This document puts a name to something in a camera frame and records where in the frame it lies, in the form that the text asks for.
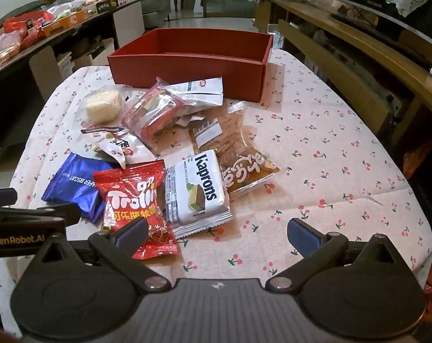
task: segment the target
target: open red cardboard box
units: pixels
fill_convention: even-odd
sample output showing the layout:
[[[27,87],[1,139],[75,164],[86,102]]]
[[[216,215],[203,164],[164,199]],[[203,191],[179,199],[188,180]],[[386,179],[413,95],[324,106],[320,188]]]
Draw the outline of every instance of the open red cardboard box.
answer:
[[[210,28],[154,29],[108,57],[115,83],[150,88],[222,76],[224,97],[259,102],[273,36]]]

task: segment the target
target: white snack package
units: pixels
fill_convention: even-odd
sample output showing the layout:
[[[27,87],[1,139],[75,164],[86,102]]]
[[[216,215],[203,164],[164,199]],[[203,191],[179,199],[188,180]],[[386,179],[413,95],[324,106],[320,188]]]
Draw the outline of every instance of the white snack package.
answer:
[[[84,98],[83,107],[87,117],[95,124],[110,122],[121,112],[121,95],[117,90],[94,93]]]
[[[222,105],[224,99],[222,77],[167,85],[165,89],[190,105],[187,114]]]
[[[232,219],[229,195],[213,149],[165,172],[166,220],[176,238]]]
[[[123,169],[126,165],[156,159],[141,140],[124,127],[86,127],[81,133],[89,143],[114,157]]]

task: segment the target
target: floor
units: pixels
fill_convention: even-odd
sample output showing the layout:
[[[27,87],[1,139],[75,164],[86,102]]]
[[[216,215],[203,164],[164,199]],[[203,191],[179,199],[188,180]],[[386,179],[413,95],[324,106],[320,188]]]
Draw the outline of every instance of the floor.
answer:
[[[174,11],[170,14],[170,22],[164,22],[161,28],[198,27],[237,29],[240,31],[257,31],[252,25],[252,19],[247,18],[202,18],[193,11]],[[7,188],[13,177],[16,165],[21,157],[24,145],[9,147],[0,156],[0,188]]]

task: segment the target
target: white kaprons wafer package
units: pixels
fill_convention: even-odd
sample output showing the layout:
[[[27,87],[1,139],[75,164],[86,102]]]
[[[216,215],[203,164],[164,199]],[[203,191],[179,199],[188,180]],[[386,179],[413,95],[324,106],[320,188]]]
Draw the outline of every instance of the white kaprons wafer package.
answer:
[[[229,195],[214,150],[190,156],[166,170],[166,219],[176,238],[232,218]]]

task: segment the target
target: cherry print tablecloth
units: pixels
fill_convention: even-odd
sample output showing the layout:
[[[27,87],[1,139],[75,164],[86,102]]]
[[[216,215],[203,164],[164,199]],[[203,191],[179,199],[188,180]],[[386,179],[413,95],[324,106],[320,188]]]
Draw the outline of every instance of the cherry print tablecloth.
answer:
[[[292,55],[273,50],[263,98],[250,104],[243,133],[282,168],[281,175],[236,199],[234,219],[180,239],[180,256],[146,264],[175,280],[260,278],[262,283],[298,262],[287,240],[290,218],[350,240],[387,234],[416,274],[425,279],[432,235],[408,182],[379,141],[339,96]],[[91,157],[75,129],[75,114],[90,91],[112,84],[109,67],[86,67],[65,80],[38,117],[11,186],[16,207],[43,206],[41,196],[70,151]],[[188,132],[172,129],[161,140],[170,166],[192,153]],[[96,226],[81,221],[68,238],[86,239]],[[0,259],[0,309],[5,329],[18,332],[9,297],[29,259]]]

